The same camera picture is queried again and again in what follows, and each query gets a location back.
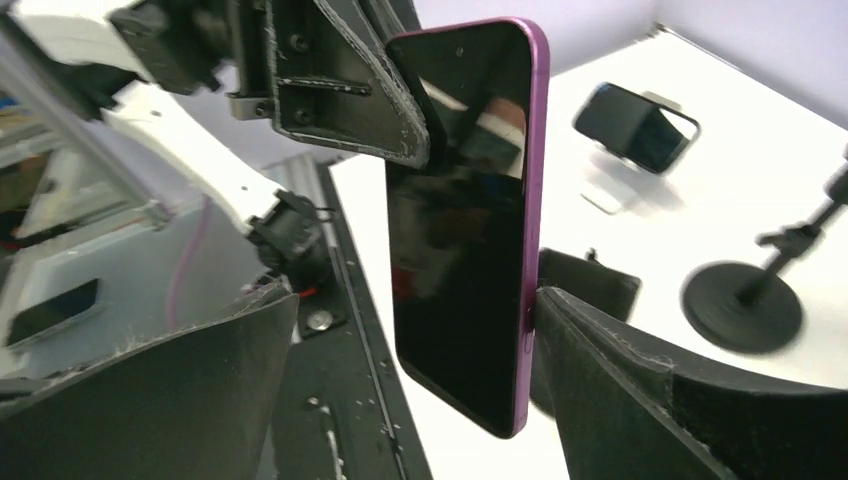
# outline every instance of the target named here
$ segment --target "white table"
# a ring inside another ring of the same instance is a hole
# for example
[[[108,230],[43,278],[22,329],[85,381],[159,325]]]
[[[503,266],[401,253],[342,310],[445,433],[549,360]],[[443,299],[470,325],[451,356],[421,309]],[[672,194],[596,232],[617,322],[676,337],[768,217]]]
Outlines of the white table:
[[[603,81],[672,99],[703,129],[646,201],[615,216],[580,198],[596,149],[571,128]],[[826,199],[823,186],[845,161],[848,133],[670,34],[553,78],[547,128],[542,245],[576,255],[595,248],[602,263],[641,277],[633,326],[747,370],[848,388],[848,278],[841,275],[848,222],[834,222],[784,275],[808,321],[779,353],[723,351],[695,333],[679,306],[693,269],[717,260],[764,262],[772,251],[757,247],[756,235],[805,220]],[[356,157],[334,167],[334,178],[391,345],[383,165]],[[568,478],[556,426],[533,407],[525,430],[503,441],[407,376],[402,383],[435,479]]]

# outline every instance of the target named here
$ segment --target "pink cable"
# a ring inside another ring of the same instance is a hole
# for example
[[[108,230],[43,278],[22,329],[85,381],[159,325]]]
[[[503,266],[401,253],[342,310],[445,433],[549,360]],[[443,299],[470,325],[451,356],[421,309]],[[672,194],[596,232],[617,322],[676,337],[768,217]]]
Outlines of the pink cable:
[[[177,263],[177,268],[174,270],[174,275],[171,277],[171,283],[168,285],[168,294],[165,300],[165,315],[168,320],[168,331],[173,332],[177,329],[177,301],[179,300],[180,288],[182,287],[183,278],[185,277],[188,267],[191,265],[191,260],[200,244],[206,237],[206,230],[209,227],[209,219],[212,216],[212,200],[204,195],[203,206],[200,210],[200,218],[197,220],[197,226],[194,229],[194,235],[189,240],[188,245],[183,250],[180,256],[180,261]]]

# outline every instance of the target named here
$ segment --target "black smartphone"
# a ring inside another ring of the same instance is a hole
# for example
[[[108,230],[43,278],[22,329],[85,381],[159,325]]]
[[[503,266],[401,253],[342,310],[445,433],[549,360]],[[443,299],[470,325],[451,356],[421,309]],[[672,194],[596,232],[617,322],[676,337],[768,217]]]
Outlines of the black smartphone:
[[[386,49],[431,133],[426,168],[386,162],[398,360],[508,438],[527,419],[547,41],[535,24],[500,19],[419,30]]]
[[[701,126],[656,100],[603,83],[580,110],[574,129],[611,154],[660,175],[695,141]]]
[[[6,346],[14,349],[70,327],[99,305],[100,280],[90,280],[12,318]]]

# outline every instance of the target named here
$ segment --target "black stand pole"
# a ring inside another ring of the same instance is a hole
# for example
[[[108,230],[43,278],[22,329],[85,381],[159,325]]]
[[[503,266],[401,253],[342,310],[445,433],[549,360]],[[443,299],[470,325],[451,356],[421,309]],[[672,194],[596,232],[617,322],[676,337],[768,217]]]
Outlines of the black stand pole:
[[[809,223],[757,240],[758,245],[778,250],[765,268],[715,263],[689,278],[681,304],[702,337],[727,350],[762,354],[786,346],[798,335],[804,311],[779,274],[810,250],[825,224],[848,203],[848,168],[829,185],[827,194],[831,201]]]

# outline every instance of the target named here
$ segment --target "phone screen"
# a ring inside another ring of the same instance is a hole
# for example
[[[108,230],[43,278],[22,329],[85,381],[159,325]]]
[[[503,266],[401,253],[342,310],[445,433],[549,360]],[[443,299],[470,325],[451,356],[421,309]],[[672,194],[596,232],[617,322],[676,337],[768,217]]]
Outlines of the phone screen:
[[[439,157],[424,170],[386,162],[397,355],[416,381],[510,436],[529,41],[515,25],[493,23],[401,37],[388,51],[416,96],[426,94],[421,107]]]
[[[90,280],[22,311],[12,319],[6,345],[15,346],[24,341],[33,341],[70,326],[70,321],[97,304],[99,290],[100,281]]]
[[[605,83],[583,107],[574,128],[610,153],[660,174],[677,160],[699,127],[680,112]]]

